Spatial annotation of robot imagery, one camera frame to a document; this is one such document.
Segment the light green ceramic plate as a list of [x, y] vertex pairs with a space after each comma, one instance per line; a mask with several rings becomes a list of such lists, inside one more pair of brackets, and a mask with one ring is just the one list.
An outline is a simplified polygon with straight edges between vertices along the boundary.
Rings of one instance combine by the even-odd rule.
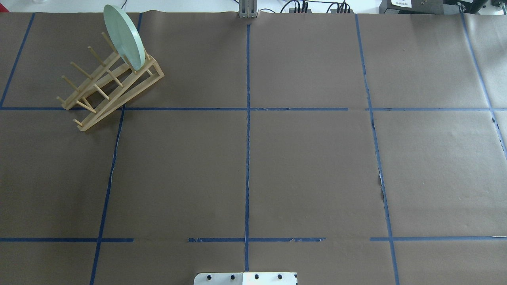
[[120, 7], [105, 5], [104, 22], [116, 51], [135, 71], [145, 65], [145, 48], [141, 36], [129, 15]]

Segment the wooden dish rack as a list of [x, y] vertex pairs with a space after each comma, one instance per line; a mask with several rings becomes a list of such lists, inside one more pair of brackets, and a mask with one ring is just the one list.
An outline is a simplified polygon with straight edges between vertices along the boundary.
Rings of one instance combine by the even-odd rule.
[[56, 97], [66, 110], [80, 107], [89, 112], [81, 121], [74, 119], [80, 131], [87, 131], [165, 76], [157, 60], [145, 49], [142, 49], [141, 54], [145, 63], [139, 70], [135, 70], [128, 59], [122, 58], [109, 36], [105, 32], [101, 34], [111, 47], [112, 53], [107, 59], [101, 59], [96, 51], [88, 46], [90, 53], [99, 62], [98, 68], [88, 73], [71, 62], [71, 66], [81, 72], [85, 80], [76, 86], [70, 79], [62, 76], [62, 79], [73, 88], [73, 92], [67, 99]]

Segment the black electronics box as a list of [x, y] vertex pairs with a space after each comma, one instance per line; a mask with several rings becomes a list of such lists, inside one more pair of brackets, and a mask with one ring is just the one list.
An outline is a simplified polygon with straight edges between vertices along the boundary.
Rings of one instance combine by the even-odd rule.
[[379, 14], [454, 15], [463, 12], [463, 5], [446, 4], [443, 0], [383, 0]]

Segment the aluminium frame post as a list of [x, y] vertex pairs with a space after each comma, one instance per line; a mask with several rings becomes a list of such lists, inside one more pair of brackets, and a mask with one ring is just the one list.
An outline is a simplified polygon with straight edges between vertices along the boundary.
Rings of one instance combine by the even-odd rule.
[[239, 5], [239, 18], [257, 18], [257, 0], [236, 0]]

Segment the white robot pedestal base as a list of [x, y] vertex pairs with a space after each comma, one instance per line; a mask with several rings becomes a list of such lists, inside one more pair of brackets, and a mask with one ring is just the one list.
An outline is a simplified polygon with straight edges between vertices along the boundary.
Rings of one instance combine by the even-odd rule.
[[295, 272], [221, 272], [200, 273], [194, 285], [297, 285]]

